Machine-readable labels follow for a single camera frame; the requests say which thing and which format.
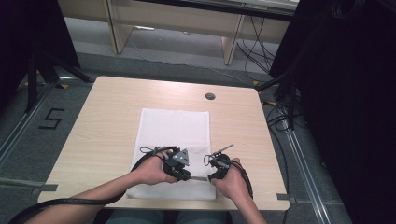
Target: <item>forearm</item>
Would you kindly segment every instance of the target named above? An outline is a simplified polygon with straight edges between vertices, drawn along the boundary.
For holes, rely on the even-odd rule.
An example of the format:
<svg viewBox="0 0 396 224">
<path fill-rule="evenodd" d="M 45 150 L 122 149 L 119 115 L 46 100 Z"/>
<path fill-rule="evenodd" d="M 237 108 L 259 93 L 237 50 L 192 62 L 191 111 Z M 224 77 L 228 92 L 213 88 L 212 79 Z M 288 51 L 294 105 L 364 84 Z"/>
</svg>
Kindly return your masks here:
<svg viewBox="0 0 396 224">
<path fill-rule="evenodd" d="M 128 188 L 138 184 L 138 174 L 135 172 L 123 175 L 94 189 L 89 189 L 72 198 L 103 200 L 113 198 Z M 55 205 L 47 208 L 27 223 L 85 223 L 103 205 Z"/>
<path fill-rule="evenodd" d="M 265 219 L 262 217 L 253 199 L 250 197 L 240 197 L 233 199 L 238 210 L 241 212 L 242 216 L 248 224 L 266 224 Z"/>
</svg>

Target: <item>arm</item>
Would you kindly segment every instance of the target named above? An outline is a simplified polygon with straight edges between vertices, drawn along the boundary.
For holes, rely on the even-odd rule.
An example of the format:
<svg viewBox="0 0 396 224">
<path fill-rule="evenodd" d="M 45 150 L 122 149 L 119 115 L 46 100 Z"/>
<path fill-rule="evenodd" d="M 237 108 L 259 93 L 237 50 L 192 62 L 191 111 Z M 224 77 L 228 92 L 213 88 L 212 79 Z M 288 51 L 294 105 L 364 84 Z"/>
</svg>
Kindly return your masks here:
<svg viewBox="0 0 396 224">
<path fill-rule="evenodd" d="M 138 184 L 155 185 L 161 182 L 175 183 L 176 181 L 174 177 L 163 172 L 162 161 L 157 157 L 152 157 L 144 161 L 133 172 L 72 198 L 102 200 L 115 197 Z M 26 223 L 85 223 L 103 207 L 103 205 L 55 205 L 47 208 Z"/>
<path fill-rule="evenodd" d="M 247 223 L 266 223 L 253 199 L 248 194 L 248 187 L 238 169 L 231 166 L 224 179 L 212 179 L 212 184 L 220 190 L 241 212 Z"/>
</svg>

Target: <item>wooden desk panel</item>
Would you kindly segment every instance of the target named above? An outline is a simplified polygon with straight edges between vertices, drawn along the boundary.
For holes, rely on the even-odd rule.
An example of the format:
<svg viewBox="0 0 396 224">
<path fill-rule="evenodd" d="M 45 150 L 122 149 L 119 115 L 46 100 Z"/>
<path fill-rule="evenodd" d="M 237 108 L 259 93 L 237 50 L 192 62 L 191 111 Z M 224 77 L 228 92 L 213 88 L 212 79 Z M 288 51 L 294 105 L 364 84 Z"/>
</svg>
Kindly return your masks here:
<svg viewBox="0 0 396 224">
<path fill-rule="evenodd" d="M 216 95 L 213 101 L 205 95 Z M 258 94 L 253 89 L 99 77 L 83 106 L 39 201 L 70 197 L 129 172 L 142 108 L 209 111 L 212 150 L 234 143 L 226 154 L 239 157 L 260 210 L 286 210 L 288 201 Z M 218 192 L 214 201 L 131 199 L 108 207 L 234 210 Z"/>
</svg>

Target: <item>white mat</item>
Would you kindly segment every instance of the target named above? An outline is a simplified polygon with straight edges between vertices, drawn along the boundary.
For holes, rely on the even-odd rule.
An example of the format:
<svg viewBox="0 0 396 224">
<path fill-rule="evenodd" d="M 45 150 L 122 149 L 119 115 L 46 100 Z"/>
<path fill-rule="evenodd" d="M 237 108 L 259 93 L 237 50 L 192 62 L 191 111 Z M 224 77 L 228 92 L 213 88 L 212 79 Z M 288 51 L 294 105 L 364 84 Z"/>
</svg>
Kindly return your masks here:
<svg viewBox="0 0 396 224">
<path fill-rule="evenodd" d="M 208 112 L 144 108 L 131 167 L 144 155 L 141 147 L 163 146 L 189 151 L 190 166 L 185 169 L 192 176 L 213 173 L 210 166 L 204 166 L 204 156 L 211 154 Z M 188 180 L 175 184 L 138 185 L 128 189 L 126 194 L 144 199 L 213 200 L 216 199 L 216 188 L 207 181 Z"/>
</svg>

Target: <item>person's left hand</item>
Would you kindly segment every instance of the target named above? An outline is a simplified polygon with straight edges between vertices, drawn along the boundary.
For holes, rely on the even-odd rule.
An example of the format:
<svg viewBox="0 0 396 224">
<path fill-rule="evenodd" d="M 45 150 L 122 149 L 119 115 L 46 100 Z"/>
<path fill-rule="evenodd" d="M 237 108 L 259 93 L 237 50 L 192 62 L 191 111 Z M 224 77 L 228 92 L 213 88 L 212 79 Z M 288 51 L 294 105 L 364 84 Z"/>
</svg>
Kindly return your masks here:
<svg viewBox="0 0 396 224">
<path fill-rule="evenodd" d="M 158 157 L 163 159 L 162 153 L 157 153 Z M 139 176 L 141 184 L 156 185 L 162 182 L 175 183 L 177 179 L 173 176 L 166 174 L 163 171 L 163 161 L 156 156 L 150 157 L 143 161 L 139 167 L 134 170 Z"/>
</svg>

